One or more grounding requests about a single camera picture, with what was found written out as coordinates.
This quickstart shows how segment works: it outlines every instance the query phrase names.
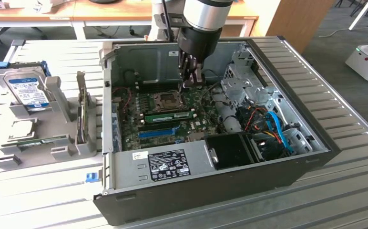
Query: blue pcie slot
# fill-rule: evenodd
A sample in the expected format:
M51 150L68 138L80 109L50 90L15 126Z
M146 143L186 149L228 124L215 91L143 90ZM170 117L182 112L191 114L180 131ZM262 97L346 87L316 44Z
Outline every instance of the blue pcie slot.
M172 128L172 129L167 129L167 130L155 130L155 131L142 132L142 133L139 133L139 138L176 135L176 131L179 128L180 128L180 126Z

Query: hard drive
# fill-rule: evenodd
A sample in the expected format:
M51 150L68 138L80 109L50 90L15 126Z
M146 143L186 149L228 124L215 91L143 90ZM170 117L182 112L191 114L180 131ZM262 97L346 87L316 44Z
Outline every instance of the hard drive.
M50 107L54 96L46 89L46 77L50 77L47 63L0 62L0 86L14 95L14 105L23 104L28 110Z

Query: table surface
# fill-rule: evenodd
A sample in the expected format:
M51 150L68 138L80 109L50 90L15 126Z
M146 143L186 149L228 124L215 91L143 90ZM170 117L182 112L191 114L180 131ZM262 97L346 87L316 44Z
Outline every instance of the table surface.
M368 228L368 123L286 41L278 37L254 40L343 152L290 187L132 222L119 229ZM75 73L86 71L90 94L103 104L103 73L96 64L100 46L98 40L27 41L19 50L11 48L8 60L47 60L51 73L62 78L67 97L78 96ZM271 85L271 79L260 73ZM10 114L8 101L0 89L0 123ZM100 169L102 155L30 166L0 170L0 228L112 229L94 202L86 199L92 197L86 174Z
M243 0L235 2L228 19L258 19L258 13L251 8ZM46 14L36 14L24 8L0 10L0 21L150 21L151 19L151 0L122 0L111 4L76 0L55 6L52 12Z

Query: green circuit board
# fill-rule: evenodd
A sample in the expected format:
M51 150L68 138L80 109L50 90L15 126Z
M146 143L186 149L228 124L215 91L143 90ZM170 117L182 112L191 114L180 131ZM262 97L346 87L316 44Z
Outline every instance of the green circuit board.
M210 93L206 94L202 104L202 96L207 89L207 86L192 88L179 96L178 91L172 90L158 93L140 93L135 88L130 88L131 100L128 99L127 91L119 90L114 97L120 101L119 117L122 120L123 150L198 141L204 136L216 134L219 115ZM144 129L150 127L152 131L158 131L158 128L168 131L175 129L175 134L139 137L140 133L148 132Z

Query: hard drive label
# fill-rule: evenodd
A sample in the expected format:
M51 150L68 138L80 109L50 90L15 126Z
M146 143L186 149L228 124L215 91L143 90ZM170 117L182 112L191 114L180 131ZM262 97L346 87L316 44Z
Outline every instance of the hard drive label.
M23 78L8 80L12 84L12 91L18 95L23 105L28 107L48 106L48 99L44 92L38 88L39 81L36 78Z
M150 154L148 164L154 181L191 175L183 149Z

